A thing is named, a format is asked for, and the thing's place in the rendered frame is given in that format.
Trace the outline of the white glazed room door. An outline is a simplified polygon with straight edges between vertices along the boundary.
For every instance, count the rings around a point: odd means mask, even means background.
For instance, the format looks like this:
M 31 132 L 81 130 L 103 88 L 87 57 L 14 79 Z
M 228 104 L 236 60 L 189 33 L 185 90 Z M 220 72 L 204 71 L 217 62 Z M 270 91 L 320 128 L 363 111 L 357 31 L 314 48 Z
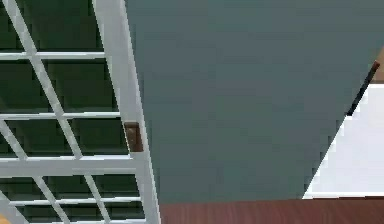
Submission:
M 101 52 L 41 52 L 33 38 L 16 0 L 1 0 L 24 48 L 21 53 L 0 53 L 0 60 L 26 59 L 52 110 L 48 113 L 0 114 L 0 133 L 16 154 L 1 178 L 30 177 L 41 190 L 43 200 L 11 201 L 0 191 L 0 205 L 11 222 L 33 224 L 26 220 L 19 206 L 50 205 L 59 217 L 57 222 L 44 224 L 161 224 L 150 150 L 135 67 L 129 23 L 124 0 L 92 0 L 99 34 Z M 118 110 L 116 112 L 66 112 L 57 96 L 52 80 L 44 66 L 46 60 L 79 60 L 102 58 L 107 62 Z M 69 121 L 73 118 L 119 118 L 128 148 L 126 155 L 86 156 L 75 137 Z M 31 157 L 10 130 L 9 121 L 47 120 L 58 122 L 72 154 L 70 156 Z M 143 152 L 131 152 L 125 122 L 140 125 Z M 109 197 L 100 194 L 94 177 L 102 174 L 133 174 L 139 195 Z M 77 175 L 85 178 L 92 193 L 87 199 L 57 199 L 44 181 L 46 176 Z

